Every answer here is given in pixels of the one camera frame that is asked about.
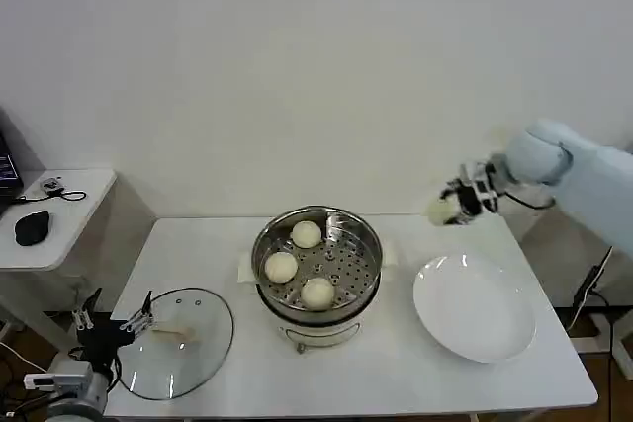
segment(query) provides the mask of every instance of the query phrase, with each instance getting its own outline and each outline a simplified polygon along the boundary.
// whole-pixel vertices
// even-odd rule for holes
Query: white table
[[[0,216],[0,272],[3,273],[50,271],[61,265],[116,178],[115,172],[108,169],[46,170],[24,175],[33,181],[24,193],[27,198],[45,196],[40,190],[40,181],[53,177],[60,179],[66,191],[83,191],[87,196],[80,202],[54,198],[8,208]],[[15,241],[16,222],[38,211],[50,213],[49,234],[43,242],[23,247]],[[3,279],[10,281],[10,276],[4,274]],[[76,346],[76,341],[43,313],[36,295],[24,295],[19,287],[5,285],[0,293],[0,305],[58,350],[67,351]]]
[[[170,401],[147,401],[120,385],[114,417],[301,417],[479,413],[589,405],[597,394],[548,299],[502,218],[436,228],[422,216],[369,216],[398,254],[361,333],[340,346],[299,355],[270,324],[252,283],[237,282],[240,256],[266,218],[161,219],[119,299],[127,318],[148,290],[182,287],[222,295],[235,318],[224,365],[206,384]],[[447,251],[479,251],[520,279],[537,318],[532,345],[518,358],[483,365],[440,346],[419,321],[413,276]]]

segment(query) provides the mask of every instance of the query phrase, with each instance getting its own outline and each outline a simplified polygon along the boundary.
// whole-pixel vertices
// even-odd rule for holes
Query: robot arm
[[[633,257],[633,155],[591,143],[567,126],[540,121],[503,154],[465,164],[429,207],[437,224],[466,224],[497,212],[497,200],[520,183],[544,185],[561,211]]]
[[[101,289],[82,307],[72,312],[77,339],[81,344],[81,361],[64,360],[55,373],[25,375],[26,389],[52,392],[43,402],[47,420],[54,422],[95,422],[102,420],[108,392],[119,381],[119,348],[128,346],[153,324],[151,292],[142,308],[129,320],[93,321],[94,307]],[[115,363],[117,376],[111,367]]]

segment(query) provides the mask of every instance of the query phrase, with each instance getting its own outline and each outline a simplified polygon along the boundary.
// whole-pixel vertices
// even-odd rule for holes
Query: white shelf
[[[87,197],[80,202],[54,198],[9,207],[0,216],[0,271],[49,271],[58,267],[105,198],[116,175],[107,169],[46,170],[35,178],[24,195],[43,196],[40,181],[51,177],[60,177],[67,191],[86,192]],[[38,211],[50,213],[50,232],[43,242],[23,247],[15,239],[16,222]]]

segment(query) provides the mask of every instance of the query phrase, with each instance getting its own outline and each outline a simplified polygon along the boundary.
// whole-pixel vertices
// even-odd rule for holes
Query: glass lid
[[[224,362],[233,339],[226,302],[205,289],[179,289],[151,302],[154,323],[119,350],[121,382],[144,399],[180,397],[204,384]]]

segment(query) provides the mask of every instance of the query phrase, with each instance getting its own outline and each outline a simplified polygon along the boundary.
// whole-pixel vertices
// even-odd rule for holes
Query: computer mouse
[[[33,246],[46,239],[50,213],[34,212],[16,222],[16,242],[21,246]]]

